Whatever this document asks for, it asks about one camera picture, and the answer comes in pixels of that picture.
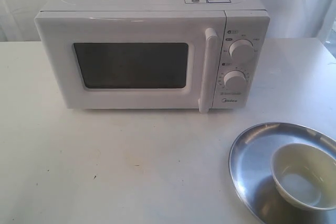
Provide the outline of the white Midea microwave oven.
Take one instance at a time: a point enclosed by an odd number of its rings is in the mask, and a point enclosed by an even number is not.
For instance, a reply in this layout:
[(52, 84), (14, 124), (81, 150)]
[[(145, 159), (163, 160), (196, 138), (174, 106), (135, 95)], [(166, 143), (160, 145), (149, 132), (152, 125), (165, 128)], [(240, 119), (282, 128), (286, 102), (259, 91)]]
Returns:
[[(211, 109), (236, 109), (246, 105), (259, 55), (265, 40), (269, 15), (261, 0), (49, 0), (40, 12), (175, 12), (222, 11), (226, 15), (223, 44), (217, 68)], [(247, 39), (255, 55), (248, 62), (233, 62), (230, 45)], [(241, 71), (246, 78), (243, 90), (228, 90), (223, 77)]]

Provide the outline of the lower white timer knob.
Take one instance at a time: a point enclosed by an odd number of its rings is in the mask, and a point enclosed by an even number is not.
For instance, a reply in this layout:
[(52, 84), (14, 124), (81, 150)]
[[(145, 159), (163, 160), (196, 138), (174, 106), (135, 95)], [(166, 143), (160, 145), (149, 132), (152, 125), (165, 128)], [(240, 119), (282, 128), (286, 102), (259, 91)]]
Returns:
[(224, 86), (228, 90), (243, 90), (246, 86), (245, 75), (238, 70), (230, 71), (223, 77)]

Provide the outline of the white microwave door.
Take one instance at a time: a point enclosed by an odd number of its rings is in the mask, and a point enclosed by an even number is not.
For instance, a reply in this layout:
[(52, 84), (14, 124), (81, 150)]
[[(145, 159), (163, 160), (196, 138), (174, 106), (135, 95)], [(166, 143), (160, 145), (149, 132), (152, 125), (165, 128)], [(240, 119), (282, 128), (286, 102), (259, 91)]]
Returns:
[(213, 106), (222, 11), (43, 11), (35, 23), (70, 109)]

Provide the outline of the upper white control knob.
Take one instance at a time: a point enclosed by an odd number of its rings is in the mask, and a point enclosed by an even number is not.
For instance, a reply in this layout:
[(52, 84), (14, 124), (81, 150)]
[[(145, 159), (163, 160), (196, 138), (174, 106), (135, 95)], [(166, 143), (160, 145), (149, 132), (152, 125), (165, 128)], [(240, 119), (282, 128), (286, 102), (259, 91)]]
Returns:
[(228, 52), (233, 62), (248, 62), (255, 55), (253, 44), (247, 39), (239, 39), (233, 42)]

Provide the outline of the cream ceramic bowl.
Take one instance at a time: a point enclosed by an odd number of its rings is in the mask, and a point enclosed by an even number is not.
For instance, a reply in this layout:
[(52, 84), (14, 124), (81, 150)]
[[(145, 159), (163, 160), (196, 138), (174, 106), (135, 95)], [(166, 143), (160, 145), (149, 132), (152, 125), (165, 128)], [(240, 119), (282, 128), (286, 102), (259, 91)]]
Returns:
[(292, 206), (308, 211), (335, 210), (335, 158), (308, 144), (287, 144), (271, 157), (276, 189)]

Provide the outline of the round stainless steel tray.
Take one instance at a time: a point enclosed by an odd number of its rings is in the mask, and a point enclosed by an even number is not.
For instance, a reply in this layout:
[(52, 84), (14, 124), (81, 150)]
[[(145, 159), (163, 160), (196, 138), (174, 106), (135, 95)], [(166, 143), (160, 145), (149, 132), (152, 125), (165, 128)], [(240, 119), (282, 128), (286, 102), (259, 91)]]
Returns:
[(308, 144), (335, 158), (335, 141), (305, 126), (269, 122), (242, 132), (229, 154), (229, 171), (236, 192), (262, 223), (335, 223), (335, 210), (308, 211), (286, 202), (276, 189), (270, 161), (287, 144)]

